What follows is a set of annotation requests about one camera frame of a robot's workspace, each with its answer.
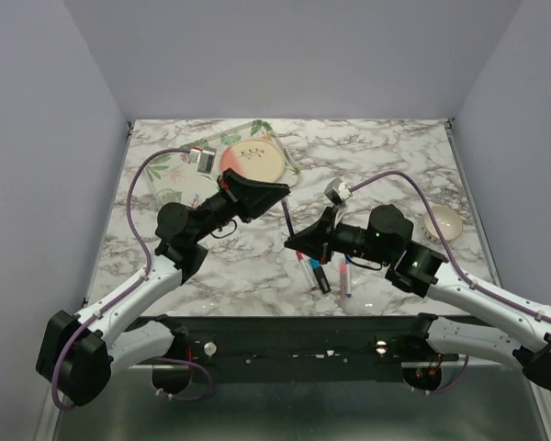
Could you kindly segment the white pen blue tip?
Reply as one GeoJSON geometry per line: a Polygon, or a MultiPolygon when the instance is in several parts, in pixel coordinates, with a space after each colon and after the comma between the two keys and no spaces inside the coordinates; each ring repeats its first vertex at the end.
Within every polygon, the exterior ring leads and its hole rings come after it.
{"type": "Polygon", "coordinates": [[[352,265],[350,262],[350,258],[348,256],[345,256],[345,296],[347,299],[350,299],[353,296],[353,288],[352,288],[352,265]]]}

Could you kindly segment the pink pen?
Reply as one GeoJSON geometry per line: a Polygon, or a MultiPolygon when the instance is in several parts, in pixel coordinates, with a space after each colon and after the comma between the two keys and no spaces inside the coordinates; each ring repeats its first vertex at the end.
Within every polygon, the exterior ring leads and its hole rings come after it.
{"type": "Polygon", "coordinates": [[[340,273],[341,295],[344,298],[347,298],[349,294],[349,285],[348,285],[348,276],[347,276],[348,275],[347,264],[344,260],[339,264],[339,273],[340,273]]]}

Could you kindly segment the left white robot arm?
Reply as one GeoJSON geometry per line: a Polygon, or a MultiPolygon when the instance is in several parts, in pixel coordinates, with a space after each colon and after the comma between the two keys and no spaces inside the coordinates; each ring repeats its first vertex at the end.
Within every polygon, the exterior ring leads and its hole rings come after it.
{"type": "Polygon", "coordinates": [[[159,244],[147,252],[137,273],[100,301],[70,314],[58,311],[47,323],[36,364],[51,384],[51,399],[62,411],[92,401],[114,368],[160,357],[178,361],[184,338],[159,322],[137,331],[129,326],[157,300],[184,285],[202,266],[208,249],[200,241],[230,222],[249,223],[290,192],[286,184],[247,179],[229,169],[218,191],[198,207],[170,202],[157,214],[159,244]]]}

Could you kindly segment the dark blue pen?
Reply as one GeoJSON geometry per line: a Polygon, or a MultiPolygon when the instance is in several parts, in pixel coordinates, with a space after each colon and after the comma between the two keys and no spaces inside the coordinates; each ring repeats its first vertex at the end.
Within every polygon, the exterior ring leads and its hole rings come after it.
{"type": "Polygon", "coordinates": [[[294,234],[295,234],[295,231],[294,231],[293,222],[292,222],[292,219],[291,219],[291,214],[290,214],[290,211],[289,211],[287,198],[282,199],[281,205],[282,205],[282,210],[283,210],[283,213],[284,213],[284,217],[285,217],[289,237],[293,237],[294,234]]]}

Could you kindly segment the white pen red tip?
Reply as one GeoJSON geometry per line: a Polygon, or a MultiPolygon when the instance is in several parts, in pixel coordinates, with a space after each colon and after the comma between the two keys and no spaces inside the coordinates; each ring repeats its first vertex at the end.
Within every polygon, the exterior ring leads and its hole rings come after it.
{"type": "Polygon", "coordinates": [[[309,290],[316,290],[317,289],[317,286],[316,286],[316,283],[313,279],[313,275],[311,273],[311,270],[309,268],[309,262],[308,260],[305,258],[305,256],[301,253],[301,252],[296,252],[296,257],[297,257],[297,260],[298,260],[298,263],[300,265],[300,268],[305,276],[305,278],[307,279],[307,282],[309,284],[309,290]]]}

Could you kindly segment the black marker blue tip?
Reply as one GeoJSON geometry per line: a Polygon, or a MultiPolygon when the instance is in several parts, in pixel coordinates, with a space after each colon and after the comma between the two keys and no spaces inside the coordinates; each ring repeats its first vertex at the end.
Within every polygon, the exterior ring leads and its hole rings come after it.
{"type": "Polygon", "coordinates": [[[331,292],[330,283],[326,277],[325,271],[318,260],[309,259],[309,264],[312,270],[312,274],[316,279],[316,283],[323,294],[331,292]]]}

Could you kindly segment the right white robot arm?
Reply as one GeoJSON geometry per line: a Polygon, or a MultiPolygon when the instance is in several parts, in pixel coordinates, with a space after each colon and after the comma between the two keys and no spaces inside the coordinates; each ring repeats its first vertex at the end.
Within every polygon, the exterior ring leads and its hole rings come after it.
{"type": "Polygon", "coordinates": [[[482,358],[518,368],[551,391],[551,306],[538,304],[485,283],[443,254],[412,240],[413,224],[393,205],[373,209],[366,228],[335,220],[327,208],[285,246],[324,264],[332,254],[381,265],[399,290],[450,304],[479,319],[479,325],[421,314],[403,339],[417,360],[431,354],[482,358]]]}

